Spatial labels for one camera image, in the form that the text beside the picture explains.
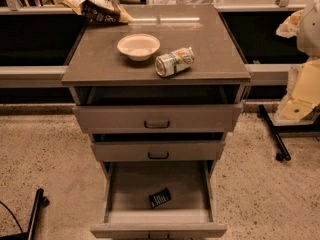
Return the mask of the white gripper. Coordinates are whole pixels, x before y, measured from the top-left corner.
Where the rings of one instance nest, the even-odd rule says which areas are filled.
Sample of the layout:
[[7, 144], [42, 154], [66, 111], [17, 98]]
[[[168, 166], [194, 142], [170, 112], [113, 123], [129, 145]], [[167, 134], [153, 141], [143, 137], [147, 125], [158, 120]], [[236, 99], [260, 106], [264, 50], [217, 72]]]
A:
[[[284, 38], [301, 34], [300, 21], [304, 10], [288, 16], [277, 28], [276, 35]], [[275, 113], [275, 120], [298, 122], [320, 105], [320, 59], [309, 58], [301, 65], [292, 65], [288, 72], [286, 94]]]

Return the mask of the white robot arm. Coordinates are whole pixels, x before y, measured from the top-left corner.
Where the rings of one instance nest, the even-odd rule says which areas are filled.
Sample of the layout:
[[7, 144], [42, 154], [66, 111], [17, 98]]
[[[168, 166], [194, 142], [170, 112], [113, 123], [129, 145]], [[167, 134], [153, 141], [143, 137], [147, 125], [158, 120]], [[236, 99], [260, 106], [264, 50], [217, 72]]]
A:
[[297, 37], [297, 48], [308, 59], [291, 66], [286, 94], [275, 119], [300, 121], [320, 105], [320, 0], [310, 0], [303, 10], [292, 13], [276, 30], [281, 37]]

